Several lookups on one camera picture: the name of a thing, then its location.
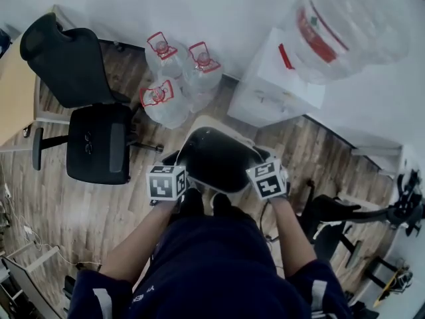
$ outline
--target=plastic water bottle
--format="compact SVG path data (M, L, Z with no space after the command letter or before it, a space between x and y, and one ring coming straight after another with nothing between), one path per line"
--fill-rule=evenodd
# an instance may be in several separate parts
M173 39L165 39L162 32L155 33L147 39L145 46L146 61L155 79L159 73L183 84L182 67L187 60L187 49Z
M169 129L179 127L189 115L186 98L171 77L159 75L148 88L140 90L140 100L146 114Z
M281 25L282 42L302 79L326 84L406 56L400 8L391 0L297 0Z
M204 42L189 47L189 57L183 67L183 92L191 112L198 112L217 94L223 67Z

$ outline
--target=black office chair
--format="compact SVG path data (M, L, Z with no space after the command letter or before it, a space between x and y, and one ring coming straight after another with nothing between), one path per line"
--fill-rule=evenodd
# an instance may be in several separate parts
M41 169L44 149L67 142L70 177L89 183L124 184L129 181L129 146L163 151L162 145L137 143L131 120L141 106L132 110L120 104L130 99L110 89L99 42L91 30L62 32L56 15L48 13L24 33L21 56L65 108L80 108L71 115L67 136L43 139L44 130L36 130L36 170Z

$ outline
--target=chair wheel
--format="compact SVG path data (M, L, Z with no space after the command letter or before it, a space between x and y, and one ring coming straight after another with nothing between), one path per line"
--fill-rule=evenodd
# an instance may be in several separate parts
M118 52L124 52L124 46L123 46L123 44L121 44L121 43L119 43L117 41L114 41L114 46L115 46L115 49Z
M155 151L156 151L156 152L159 152L159 153L163 152L163 151L164 151L164 146L163 146L162 144L158 144L158 145L156 146Z
M24 138L28 138L31 135L31 124L24 128L23 135Z

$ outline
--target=white wall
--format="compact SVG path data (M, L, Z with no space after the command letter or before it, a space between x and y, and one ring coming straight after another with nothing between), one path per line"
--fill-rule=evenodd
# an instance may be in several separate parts
M293 0L0 0L0 27L24 31L51 5L103 39L143 46L167 32L186 45L206 41L227 73L240 77L255 50Z
M394 0L409 25L409 55L396 64L369 66L330 84L312 116L356 146L412 144L425 152L425 0ZM294 0L0 0L0 27L24 31L52 4L102 39L144 46L162 30L186 45L204 40L226 72L242 76L270 28Z

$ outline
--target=cable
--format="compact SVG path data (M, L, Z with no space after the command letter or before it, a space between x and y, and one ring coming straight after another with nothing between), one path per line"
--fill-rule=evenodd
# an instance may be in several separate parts
M16 218L16 220L17 220L17 222L18 222L18 225L19 225L19 228L20 229L22 229L23 228L23 226L22 226L22 223L21 223L21 218L23 219L23 221L24 221L24 224L26 225L26 226L28 226L28 227L30 227L31 228L31 231L33 232L33 234L34 234L34 244L35 244L35 247L39 250L39 251L41 251L41 249L42 249L42 247L43 246L49 246L51 249L53 248L53 246L52 245L50 245L50 244L48 244L48 243L43 243L43 241L41 240L41 238L40 238L40 236L36 233L36 232L34 232L33 231L33 228L29 225L29 223L28 223L28 221L22 216L22 215L19 215L19 217L16 215L16 213L15 213L15 210L13 209L13 205L12 205L12 201L8 198L8 197L6 197L6 200L7 200L7 202L9 203L9 207L10 207L10 209L12 210L12 214L13 214L13 216ZM26 242L26 243L30 243L31 241L30 240L28 240L25 236L23 237L24 238L24 241ZM58 254L59 254L59 256L65 261L65 262L67 262L68 264L70 264L70 265L72 265L72 266L76 266L76 265L78 265L78 264L84 264L84 263L90 263L90 264L93 264L93 265L101 265L101 263L94 263L94 262L92 262L92 261L78 261L77 263L72 263L72 262L70 262L70 261L68 261L68 260L66 260L65 258L64 258L64 256L60 253L60 251L58 252Z
M263 205L263 209L261 210L261 215L260 215L260 232L262 234L262 236L265 238L266 242L268 243L274 243L277 240L279 240L279 236L272 238L270 235L265 235L264 231L263 231L263 216L264 213L266 212L267 206L270 204L270 201L265 202L265 204Z

